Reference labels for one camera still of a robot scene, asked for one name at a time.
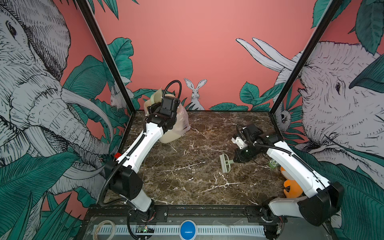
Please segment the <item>light green hand brush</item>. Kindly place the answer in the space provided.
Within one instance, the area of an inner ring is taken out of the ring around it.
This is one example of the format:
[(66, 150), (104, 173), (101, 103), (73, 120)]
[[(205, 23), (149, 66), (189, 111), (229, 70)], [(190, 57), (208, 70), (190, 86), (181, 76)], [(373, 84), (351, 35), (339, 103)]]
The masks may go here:
[(231, 164), (233, 164), (234, 161), (230, 160), (227, 154), (220, 155), (220, 161), (223, 173), (229, 173), (231, 170)]

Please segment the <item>light green dustpan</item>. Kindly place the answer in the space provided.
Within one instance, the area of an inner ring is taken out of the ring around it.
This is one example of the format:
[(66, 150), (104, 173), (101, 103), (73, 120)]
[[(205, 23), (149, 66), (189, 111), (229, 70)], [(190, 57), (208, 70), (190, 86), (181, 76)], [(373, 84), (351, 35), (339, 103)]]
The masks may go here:
[(151, 105), (156, 104), (156, 103), (160, 103), (162, 101), (162, 97), (163, 97), (162, 89), (157, 90), (150, 97)]

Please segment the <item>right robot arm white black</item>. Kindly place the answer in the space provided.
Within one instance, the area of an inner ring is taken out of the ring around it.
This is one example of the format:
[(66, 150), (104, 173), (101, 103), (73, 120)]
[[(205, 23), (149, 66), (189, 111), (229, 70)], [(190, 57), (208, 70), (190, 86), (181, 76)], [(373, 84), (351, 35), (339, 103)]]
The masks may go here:
[(266, 221), (277, 217), (305, 219), (313, 226), (320, 226), (341, 210), (344, 187), (330, 182), (310, 167), (278, 134), (264, 132), (255, 124), (238, 124), (232, 142), (237, 145), (233, 160), (222, 161), (222, 168), (230, 164), (246, 163), (258, 154), (265, 153), (281, 167), (289, 183), (284, 198), (274, 198), (261, 209)]

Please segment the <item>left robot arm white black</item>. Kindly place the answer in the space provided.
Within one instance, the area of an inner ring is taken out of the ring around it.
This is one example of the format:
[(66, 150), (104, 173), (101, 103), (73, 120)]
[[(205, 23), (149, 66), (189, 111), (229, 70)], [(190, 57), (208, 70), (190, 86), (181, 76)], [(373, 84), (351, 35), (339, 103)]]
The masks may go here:
[(142, 189), (143, 181), (138, 172), (154, 144), (173, 129), (179, 105), (180, 100), (176, 97), (162, 97), (154, 112), (145, 118), (143, 131), (129, 149), (105, 165), (107, 179), (99, 195), (100, 206), (123, 201), (137, 211), (142, 221), (148, 222), (153, 218), (155, 203)]

